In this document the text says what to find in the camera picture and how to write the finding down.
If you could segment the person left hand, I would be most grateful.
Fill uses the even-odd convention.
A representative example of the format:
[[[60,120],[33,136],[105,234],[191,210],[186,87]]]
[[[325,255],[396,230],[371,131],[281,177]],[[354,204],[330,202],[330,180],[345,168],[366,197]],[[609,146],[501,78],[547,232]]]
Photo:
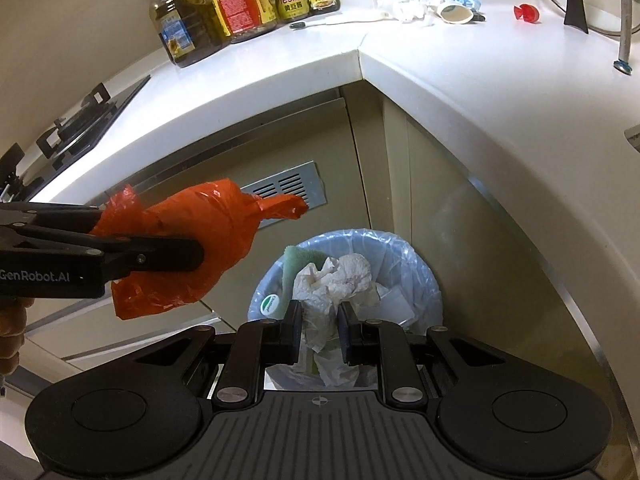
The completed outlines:
[[[27,310],[34,298],[2,297],[0,308],[0,373],[11,375],[20,362],[25,341]]]

